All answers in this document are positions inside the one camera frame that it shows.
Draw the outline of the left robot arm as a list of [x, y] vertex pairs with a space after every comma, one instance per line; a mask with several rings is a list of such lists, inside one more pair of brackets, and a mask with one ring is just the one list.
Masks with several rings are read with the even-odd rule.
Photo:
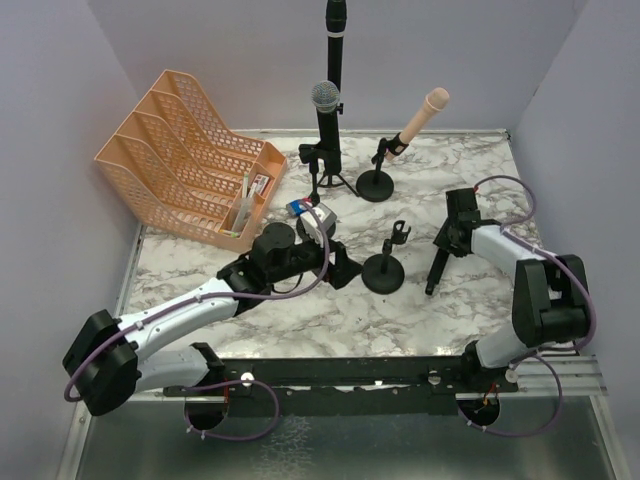
[[152, 364], [165, 346], [264, 301], [297, 297], [295, 291], [274, 293], [274, 284], [311, 272], [339, 290], [361, 271], [345, 246], [324, 232], [298, 242], [292, 227], [271, 223], [248, 252], [194, 290], [134, 314], [115, 317], [102, 309], [90, 315], [62, 360], [69, 376], [63, 398], [84, 403], [94, 416], [109, 413], [152, 388]]

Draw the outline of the black tripod mic stand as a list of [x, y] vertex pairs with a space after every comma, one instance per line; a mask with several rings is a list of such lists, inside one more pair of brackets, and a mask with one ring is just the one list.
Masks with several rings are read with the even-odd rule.
[[341, 175], [342, 161], [338, 115], [342, 113], [343, 104], [338, 102], [331, 113], [317, 114], [321, 143], [320, 149], [325, 152], [323, 157], [324, 174], [321, 177], [321, 180], [327, 179], [326, 184], [320, 184], [320, 186], [323, 188], [346, 186], [356, 197], [358, 197], [356, 190]]

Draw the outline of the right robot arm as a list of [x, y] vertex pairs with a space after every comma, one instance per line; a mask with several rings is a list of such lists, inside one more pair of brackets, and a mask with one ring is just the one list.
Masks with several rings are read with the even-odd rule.
[[511, 321], [468, 344], [461, 355], [465, 385], [479, 389], [495, 381], [512, 361], [541, 347], [590, 337], [593, 305], [587, 299], [586, 273], [578, 256], [557, 256], [508, 237], [500, 222], [481, 217], [472, 188], [447, 191], [446, 209], [434, 240], [437, 253], [425, 293], [434, 293], [450, 256], [481, 257], [513, 283]]

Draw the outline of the beige microphone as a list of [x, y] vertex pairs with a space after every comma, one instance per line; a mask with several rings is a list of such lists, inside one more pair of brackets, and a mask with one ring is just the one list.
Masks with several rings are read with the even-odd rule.
[[447, 106], [449, 99], [449, 92], [442, 87], [429, 92], [404, 129], [388, 142], [385, 159], [391, 160], [401, 155], [423, 127]]

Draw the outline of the round-base mic stand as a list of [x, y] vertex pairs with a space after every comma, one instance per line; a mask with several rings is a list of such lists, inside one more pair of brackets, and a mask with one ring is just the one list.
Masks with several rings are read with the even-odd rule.
[[[300, 161], [303, 164], [308, 165], [309, 173], [311, 174], [312, 190], [309, 195], [309, 198], [311, 200], [312, 205], [316, 207], [320, 204], [320, 195], [318, 193], [318, 178], [317, 178], [317, 175], [319, 173], [319, 164], [318, 164], [319, 153], [316, 148], [316, 145], [312, 145], [312, 144], [300, 144], [298, 147], [298, 152], [299, 152]], [[336, 231], [336, 226], [334, 221], [334, 223], [329, 228], [327, 228], [328, 237], [332, 238], [333, 235], [335, 234], [335, 231]], [[310, 239], [309, 235], [305, 233], [304, 226], [300, 218], [298, 218], [298, 220], [296, 221], [296, 232], [298, 233], [298, 235], [303, 241]]]
[[405, 225], [405, 220], [395, 221], [391, 235], [383, 242], [381, 253], [372, 255], [363, 265], [362, 281], [370, 291], [376, 294], [391, 294], [404, 283], [404, 267], [392, 255], [392, 250], [395, 245], [406, 243], [411, 227], [405, 227]]
[[409, 146], [401, 140], [397, 133], [392, 139], [382, 138], [371, 162], [373, 170], [362, 173], [356, 182], [356, 191], [361, 198], [368, 202], [379, 203], [388, 200], [394, 192], [394, 181], [382, 171], [382, 164], [387, 156], [393, 159], [399, 156]]

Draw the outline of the silver-head black microphone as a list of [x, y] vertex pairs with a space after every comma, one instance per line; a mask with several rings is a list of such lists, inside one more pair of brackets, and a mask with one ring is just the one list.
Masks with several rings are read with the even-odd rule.
[[324, 80], [312, 88], [311, 101], [316, 109], [320, 140], [316, 145], [328, 175], [341, 173], [341, 150], [337, 107], [340, 92], [337, 86]]

